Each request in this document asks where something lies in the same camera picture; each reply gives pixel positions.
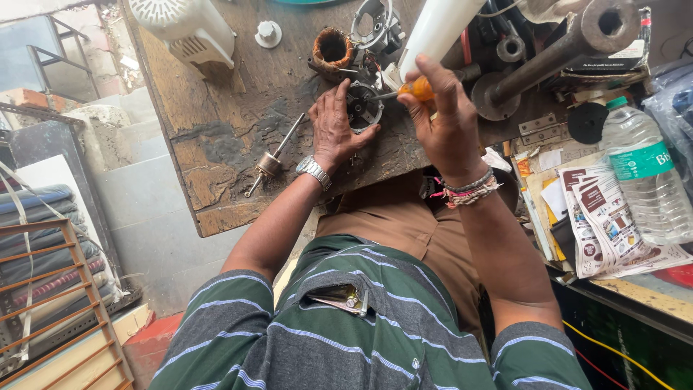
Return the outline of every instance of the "worn wooden table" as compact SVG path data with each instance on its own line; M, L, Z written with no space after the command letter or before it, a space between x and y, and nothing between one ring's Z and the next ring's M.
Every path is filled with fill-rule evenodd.
M165 129L165 139L187 195L201 237L250 223L295 178L294 169L312 153L312 128L301 125L280 160L287 171L258 188L251 198L254 164L274 151L293 121L307 112L319 93L332 85L306 65L313 40L325 26L351 30L361 0L323 6L287 6L270 0L212 0L238 35L232 56L236 68L213 65L202 81L167 52L164 44L140 27L127 1L121 0L145 80ZM423 0L395 0L403 31L411 32ZM276 21L283 31L278 47L261 48L254 35L263 20ZM396 60L399 52L391 56ZM518 114L503 122L481 124L482 142L495 144L518 136L517 125L542 116L526 107L542 106L548 94L523 97ZM413 124L404 107L385 104L383 130L353 164L340 168L325 196L370 185L428 166Z

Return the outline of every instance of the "bottle label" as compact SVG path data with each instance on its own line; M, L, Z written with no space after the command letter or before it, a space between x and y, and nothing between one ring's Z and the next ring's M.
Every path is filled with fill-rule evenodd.
M664 142L609 156L618 180L648 178L674 168Z

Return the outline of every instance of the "bracelet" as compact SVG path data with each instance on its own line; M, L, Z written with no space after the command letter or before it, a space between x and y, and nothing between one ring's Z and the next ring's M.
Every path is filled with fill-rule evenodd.
M458 205L470 205L481 198L486 198L486 196L497 190L500 186L495 176L491 175L485 183L482 183L479 187L471 191L455 193L447 188L443 188L443 196L448 197L448 207L454 209Z
M474 183L471 183L470 185L465 185L464 187L451 187L450 185L448 185L448 183L445 183L445 180L443 180L442 178L440 179L440 184L442 184L443 187L445 187L448 191L458 194L479 187L481 184L485 183L492 175L493 167L489 165L489 170L486 171L486 174L481 179L475 181Z

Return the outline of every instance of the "orange screwdriver handle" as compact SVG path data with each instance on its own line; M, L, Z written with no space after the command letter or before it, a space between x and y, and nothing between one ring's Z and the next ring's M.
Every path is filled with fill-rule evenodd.
M419 101L427 101L433 99L435 96L426 76L420 76L414 81L402 84L397 92L400 95L412 94Z

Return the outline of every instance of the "green striped shirt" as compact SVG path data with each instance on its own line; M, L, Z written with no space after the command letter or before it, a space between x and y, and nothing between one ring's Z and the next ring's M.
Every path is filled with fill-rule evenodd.
M368 291L365 316L307 297L343 285ZM570 340L546 324L509 326L487 362L427 266L351 235L307 245L273 302L253 271L205 283L149 389L591 389Z

